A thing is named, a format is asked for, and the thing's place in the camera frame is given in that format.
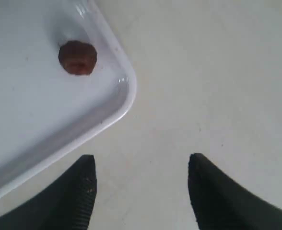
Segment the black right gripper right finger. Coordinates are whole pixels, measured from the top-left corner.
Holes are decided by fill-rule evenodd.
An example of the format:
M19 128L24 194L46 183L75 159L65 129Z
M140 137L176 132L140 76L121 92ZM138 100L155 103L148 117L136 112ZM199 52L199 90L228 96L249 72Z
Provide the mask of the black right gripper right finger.
M200 230L282 230L282 210L239 185L201 153L190 155L188 193Z

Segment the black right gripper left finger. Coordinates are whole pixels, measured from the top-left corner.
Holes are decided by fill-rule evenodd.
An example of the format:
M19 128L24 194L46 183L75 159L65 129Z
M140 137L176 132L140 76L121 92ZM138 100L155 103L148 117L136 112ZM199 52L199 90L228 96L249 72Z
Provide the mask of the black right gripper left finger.
M0 217L0 230L86 230L97 194L95 159L82 155L33 198Z

